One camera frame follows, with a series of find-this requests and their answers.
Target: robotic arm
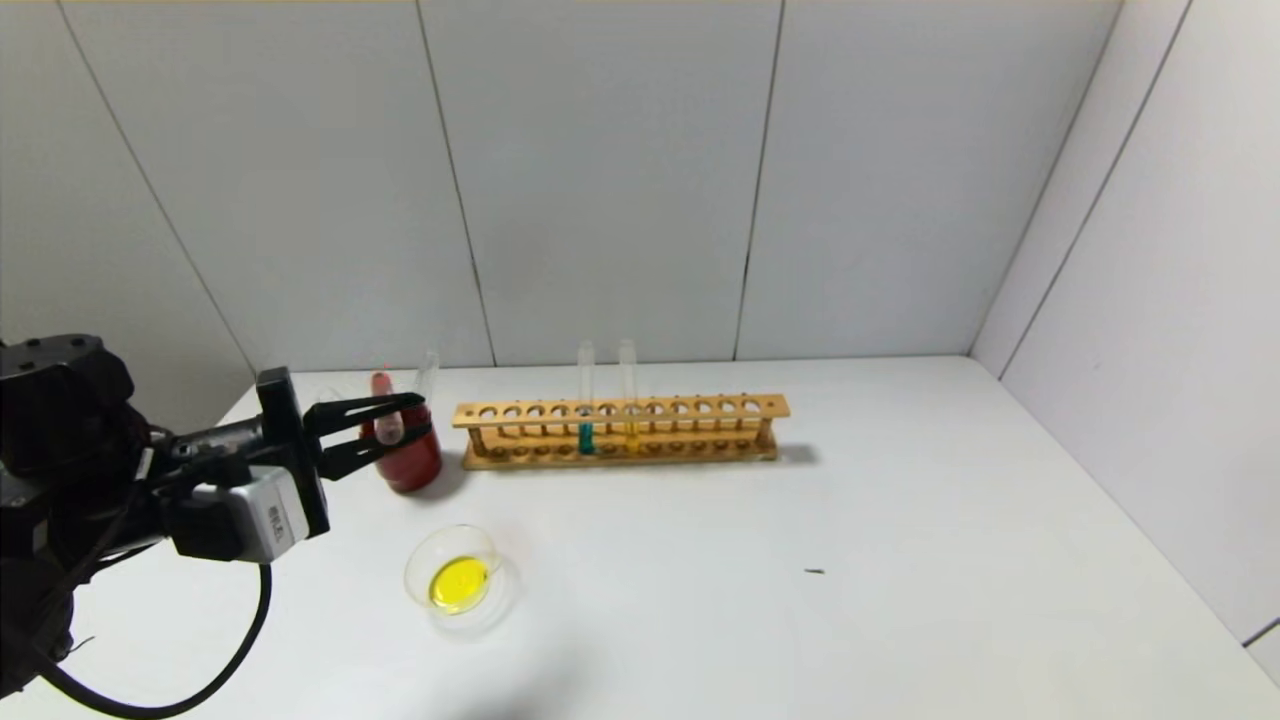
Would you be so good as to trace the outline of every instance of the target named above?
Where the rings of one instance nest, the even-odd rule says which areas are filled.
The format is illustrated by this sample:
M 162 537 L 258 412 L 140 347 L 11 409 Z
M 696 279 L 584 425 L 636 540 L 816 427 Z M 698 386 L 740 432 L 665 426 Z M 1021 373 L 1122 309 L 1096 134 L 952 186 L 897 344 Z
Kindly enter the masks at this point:
M 95 710 L 169 717 L 230 678 L 266 616 L 269 564 L 329 530 L 320 478 L 339 479 L 431 430 L 406 429 L 323 447 L 320 439 L 422 402 L 399 393 L 320 402 L 302 415 L 285 368 L 257 378 L 262 414 L 174 436 L 128 400 L 124 363 L 93 336 L 0 347 L 0 698 L 35 675 Z M 63 673 L 72 594 L 95 573 L 165 537 L 180 555 L 256 562 L 257 616 L 239 651 L 204 691 L 168 707 L 110 701 Z

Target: red liquid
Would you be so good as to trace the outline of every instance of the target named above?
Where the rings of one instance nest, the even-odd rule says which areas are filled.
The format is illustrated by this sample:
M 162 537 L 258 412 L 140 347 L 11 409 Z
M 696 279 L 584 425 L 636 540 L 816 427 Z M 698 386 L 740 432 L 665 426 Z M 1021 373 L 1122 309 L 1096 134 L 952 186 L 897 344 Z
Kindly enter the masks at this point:
M 401 419 L 404 420 L 404 432 L 410 432 L 431 424 L 431 411 L 426 405 L 415 405 L 408 410 L 401 410 Z M 374 437 L 372 421 L 360 427 L 360 437 Z M 393 491 L 404 493 L 426 487 L 440 474 L 440 439 L 433 428 L 412 445 L 388 452 L 375 462 L 375 466 Z

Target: blue liquid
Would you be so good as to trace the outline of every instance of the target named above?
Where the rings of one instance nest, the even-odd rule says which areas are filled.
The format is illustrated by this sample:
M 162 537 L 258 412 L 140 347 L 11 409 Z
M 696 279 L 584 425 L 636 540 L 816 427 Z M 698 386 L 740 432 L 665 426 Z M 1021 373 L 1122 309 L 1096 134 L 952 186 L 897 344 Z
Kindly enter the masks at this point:
M 591 423 L 582 423 L 577 427 L 577 451 L 582 455 L 595 455 L 595 427 Z

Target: black cable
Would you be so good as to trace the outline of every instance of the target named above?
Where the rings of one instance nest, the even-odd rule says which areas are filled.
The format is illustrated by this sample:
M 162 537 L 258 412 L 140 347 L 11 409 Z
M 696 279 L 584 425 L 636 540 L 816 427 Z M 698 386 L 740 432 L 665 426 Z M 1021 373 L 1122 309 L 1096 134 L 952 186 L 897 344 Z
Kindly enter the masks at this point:
M 1276 618 L 1275 620 L 1267 623 L 1261 630 L 1258 630 L 1257 633 L 1253 633 L 1252 635 L 1249 635 L 1249 639 L 1244 641 L 1240 644 L 1244 646 L 1244 647 L 1249 647 L 1251 644 L 1261 641 L 1262 635 L 1270 633 L 1271 630 L 1274 630 L 1276 628 L 1280 628 L 1280 618 Z
M 257 611 L 253 614 L 253 623 L 248 626 L 248 633 L 244 634 L 244 639 L 241 642 L 239 648 L 236 655 L 232 656 L 230 661 L 223 667 L 223 671 L 218 674 L 211 683 L 204 687 L 196 694 L 175 702 L 173 705 L 165 705 L 160 707 L 140 707 L 137 705 L 129 705 L 125 702 L 119 702 L 109 697 L 104 697 L 90 688 L 82 685 L 79 680 L 68 675 L 61 667 L 59 667 L 52 660 L 49 660 L 36 646 L 31 643 L 31 638 L 26 633 L 12 626 L 8 621 L 4 623 L 4 639 L 9 644 L 19 646 L 23 656 L 36 667 L 49 684 L 54 685 L 63 692 L 67 697 L 74 700 L 76 702 L 96 710 L 106 715 L 114 715 L 116 717 L 124 717 L 125 720 L 160 720 L 163 717 L 173 717 L 174 715 L 180 715 L 192 707 L 196 707 L 201 702 L 209 700 L 219 688 L 221 688 L 227 680 L 230 679 L 232 674 L 241 666 L 248 651 L 253 647 L 253 641 L 257 639 L 259 632 L 262 630 L 262 624 L 266 621 L 266 611 L 271 605 L 271 566 L 259 565 L 259 579 L 261 588 L 257 596 Z
M 84 578 L 88 577 L 90 570 L 93 568 L 93 564 L 97 562 L 97 559 L 106 551 L 108 547 L 110 547 L 111 542 L 115 541 L 115 536 L 120 534 L 120 528 L 124 527 L 124 519 L 129 515 L 129 510 L 133 509 L 133 502 L 138 498 L 138 493 L 141 491 L 142 484 L 133 483 L 133 487 L 129 488 L 129 493 L 124 497 L 124 505 L 120 507 L 120 511 L 116 512 L 115 518 L 113 518 L 106 525 L 106 529 L 102 530 L 101 536 L 99 536 L 93 547 L 91 547 L 88 552 L 84 553 L 84 557 L 73 565 L 72 569 L 68 570 L 52 588 L 50 588 L 44 600 L 36 605 L 36 609 L 32 612 L 32 616 L 36 619 L 35 626 L 38 628 L 44 625 L 54 607 L 56 607 L 59 602 L 68 597 L 72 591 L 79 587 Z
M 145 550 L 151 550 L 152 547 L 155 547 L 157 544 L 160 544 L 160 543 L 155 542 L 155 543 L 151 543 L 151 544 L 145 544 L 142 547 L 134 547 L 133 550 L 124 551 L 124 552 L 116 555 L 115 557 L 109 557 L 106 560 L 99 560 L 97 562 L 93 564 L 93 568 L 92 568 L 92 570 L 90 570 L 88 577 L 92 578 L 93 575 L 101 573 L 102 570 L 106 570 L 108 568 L 110 568 L 113 565 L 118 565 L 120 562 L 124 562 L 125 560 L 140 555 Z

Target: panel seam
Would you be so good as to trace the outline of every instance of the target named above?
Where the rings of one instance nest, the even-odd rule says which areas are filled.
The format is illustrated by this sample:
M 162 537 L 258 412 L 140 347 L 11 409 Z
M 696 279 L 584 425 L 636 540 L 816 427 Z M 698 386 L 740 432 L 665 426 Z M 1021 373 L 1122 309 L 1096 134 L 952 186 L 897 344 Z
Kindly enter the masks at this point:
M 773 40 L 773 65 L 769 69 L 769 94 L 764 100 L 764 128 L 760 132 L 760 161 L 755 168 L 755 195 L 751 199 L 751 223 L 746 231 L 746 256 L 742 259 L 742 291 L 737 299 L 737 329 L 733 332 L 733 356 L 737 360 L 742 341 L 742 316 L 746 309 L 746 278 L 751 270 L 751 247 L 755 245 L 755 220 L 760 213 L 760 184 L 764 179 L 764 149 L 769 141 L 769 118 L 773 115 L 773 87 L 778 81 L 778 55 L 782 54 L 782 20 L 787 14 L 787 0 L 778 3 L 778 29 Z
M 1048 174 L 1044 176 L 1044 182 L 1041 184 L 1039 193 L 1036 196 L 1036 202 L 1032 205 L 1032 211 L 1027 217 L 1027 223 L 1023 224 L 1023 232 L 1018 237 L 1018 245 L 1014 246 L 1014 252 L 1009 256 L 1009 263 L 1005 264 L 1005 272 L 1000 275 L 1000 282 L 996 284 L 996 293 L 992 296 L 991 302 L 987 304 L 987 310 L 982 314 L 982 320 L 978 322 L 978 327 L 973 333 L 973 340 L 969 342 L 969 351 L 965 352 L 965 357 L 973 357 L 973 351 L 978 346 L 978 337 L 982 336 L 982 331 L 987 327 L 987 320 L 991 319 L 991 311 L 995 309 L 996 301 L 1000 299 L 1000 291 L 1009 281 L 1009 274 L 1014 269 L 1014 263 L 1018 261 L 1018 254 L 1021 252 L 1023 246 L 1027 243 L 1027 236 L 1032 231 L 1032 223 L 1036 220 L 1036 214 L 1039 213 L 1041 205 L 1044 202 L 1044 195 L 1048 192 L 1048 186 L 1053 182 L 1053 173 L 1057 172 L 1057 165 L 1061 163 L 1062 154 L 1066 151 L 1066 143 L 1071 140 L 1071 133 L 1075 132 L 1075 123 L 1080 119 L 1080 111 L 1084 109 L 1084 101 L 1089 96 L 1089 88 L 1093 87 L 1093 79 L 1098 77 L 1098 68 L 1102 67 L 1102 59 L 1107 54 L 1107 47 L 1111 46 L 1111 37 L 1115 35 L 1116 26 L 1120 23 L 1121 12 L 1124 12 L 1124 3 L 1117 4 L 1116 13 L 1111 15 L 1111 26 L 1107 27 L 1107 37 L 1102 42 L 1102 50 L 1098 53 L 1098 58 L 1093 63 L 1093 69 L 1089 70 L 1089 79 L 1084 83 L 1084 92 L 1080 94 L 1080 100 L 1075 104 L 1075 111 L 1071 113 L 1071 122 L 1066 126 L 1062 141 L 1057 146 L 1057 154 L 1053 155 L 1053 161 L 1048 167 Z
M 230 336 L 232 343 L 239 352 L 241 359 L 244 360 L 244 365 L 248 368 L 250 374 L 255 378 L 257 377 L 257 368 L 248 359 L 248 354 L 244 352 L 244 346 L 241 345 L 238 337 L 236 337 L 236 331 L 232 329 L 232 324 L 227 320 L 227 314 L 223 313 L 221 305 L 214 297 L 212 291 L 209 288 L 209 283 L 205 281 L 205 275 L 201 274 L 200 268 L 196 266 L 196 261 L 191 258 L 191 251 L 187 250 L 187 243 L 182 241 L 182 236 L 178 233 L 178 227 L 174 225 L 173 218 L 169 217 L 169 211 L 165 210 L 164 202 L 160 201 L 160 193 L 156 192 L 155 184 L 151 183 L 151 178 L 147 177 L 146 168 L 142 167 L 142 160 L 138 158 L 137 151 L 133 150 L 133 143 L 129 142 L 129 136 L 124 132 L 124 126 L 120 124 L 120 118 L 115 114 L 115 108 L 111 106 L 110 100 L 106 99 L 106 90 L 102 88 L 102 83 L 97 79 L 97 73 L 93 72 L 93 65 L 88 61 L 88 55 L 84 53 L 84 46 L 81 45 L 79 36 L 76 35 L 76 28 L 72 27 L 72 20 L 67 15 L 67 8 L 63 5 L 63 0 L 58 1 L 58 12 L 63 17 L 63 24 L 67 26 L 67 32 L 72 37 L 72 44 L 76 45 L 76 51 L 81 56 L 81 61 L 84 63 L 84 69 L 88 72 L 90 79 L 93 82 L 93 87 L 97 90 L 99 97 L 102 99 L 102 105 L 106 108 L 106 114 L 111 118 L 111 123 L 115 126 L 115 132 L 119 133 L 120 140 L 124 142 L 124 149 L 129 151 L 129 158 L 133 159 L 133 167 L 138 169 L 138 174 L 142 176 L 142 183 L 146 184 L 147 192 L 151 193 L 151 200 L 155 201 L 156 209 L 160 210 L 160 217 L 164 218 L 165 225 L 169 227 L 169 232 L 173 236 L 174 242 L 178 245 L 178 250 L 182 251 L 182 256 L 187 260 L 187 265 L 191 266 L 191 272 L 196 275 L 196 281 L 200 283 L 201 290 L 205 291 L 205 296 L 209 297 L 209 302 L 214 306 L 214 313 L 218 314 L 218 319 L 221 320 L 223 327 L 227 328 L 227 334 Z
M 1138 123 L 1142 120 L 1143 113 L 1147 110 L 1147 102 L 1151 100 L 1152 92 L 1155 92 L 1156 86 L 1160 83 L 1160 76 L 1165 72 L 1165 64 L 1169 61 L 1169 55 L 1172 53 L 1174 45 L 1178 44 L 1178 36 L 1183 32 L 1183 23 L 1187 22 L 1187 14 L 1190 12 L 1194 3 L 1196 0 L 1187 0 L 1187 6 L 1183 8 L 1183 14 L 1179 15 L 1178 24 L 1174 26 L 1174 32 L 1169 38 L 1169 45 L 1165 47 L 1165 54 L 1160 58 L 1160 64 L 1156 65 L 1156 73 L 1151 78 L 1151 85 L 1147 86 L 1147 92 L 1142 96 L 1138 111 L 1134 113 L 1133 122 L 1129 123 L 1129 129 L 1125 132 L 1124 141 L 1120 142 L 1120 149 L 1116 151 L 1116 156 L 1111 159 L 1111 167 L 1107 168 L 1107 174 L 1102 178 L 1102 184 L 1098 186 L 1098 191 L 1094 193 L 1093 201 L 1089 204 L 1089 209 L 1084 214 L 1084 219 L 1080 220 L 1080 225 L 1075 231 L 1075 237 L 1071 238 L 1071 245 L 1068 246 L 1066 254 L 1062 255 L 1062 261 L 1059 263 L 1048 286 L 1044 287 L 1044 293 L 1036 305 L 1036 310 L 1032 313 L 1030 320 L 1028 320 L 1027 327 L 1023 328 L 1023 334 L 1018 338 L 1018 343 L 1014 345 L 1014 351 L 1009 354 L 1009 360 L 1005 361 L 1004 369 L 1000 370 L 1000 380 L 1005 379 L 1005 374 L 1007 374 L 1009 369 L 1012 366 L 1014 360 L 1018 357 L 1018 351 L 1023 348 L 1023 342 L 1027 341 L 1027 336 L 1030 334 L 1032 327 L 1036 325 L 1036 320 L 1039 318 L 1041 310 L 1044 309 L 1044 302 L 1048 300 L 1048 296 L 1053 293 L 1053 287 L 1057 286 L 1057 279 L 1062 275 L 1062 269 L 1066 268 L 1066 264 L 1071 260 L 1071 254 L 1075 252 L 1075 246 L 1080 242 L 1080 237 L 1084 234 L 1084 229 L 1088 227 L 1089 220 L 1093 219 L 1093 211 L 1098 208 L 1102 195 L 1111 183 L 1111 177 L 1115 174 L 1116 167 L 1120 165 L 1120 159 L 1124 156 L 1125 150 L 1129 149 L 1129 141 L 1133 138 L 1133 133 L 1138 128 Z
M 476 283 L 476 296 L 480 300 L 480 318 L 484 320 L 484 334 L 489 340 L 489 357 L 498 366 L 498 351 L 493 343 L 493 329 L 489 327 L 489 310 L 484 302 L 484 287 L 480 284 L 480 265 L 476 263 L 476 249 L 471 243 L 471 225 L 467 223 L 467 208 L 462 202 L 462 184 L 458 182 L 458 167 L 453 161 L 453 145 L 449 142 L 449 126 L 444 122 L 444 102 L 440 100 L 440 83 L 435 79 L 435 63 L 431 61 L 431 46 L 426 40 L 426 17 L 422 14 L 422 0 L 413 0 L 417 13 L 417 28 L 422 35 L 422 53 L 426 56 L 426 72 L 431 78 L 431 92 L 435 95 L 435 111 L 440 117 L 440 135 L 444 136 L 444 154 L 449 159 L 449 174 L 453 177 L 453 192 L 458 197 L 458 214 L 462 218 L 462 236 L 467 241 L 467 255 L 471 258 L 471 277 Z

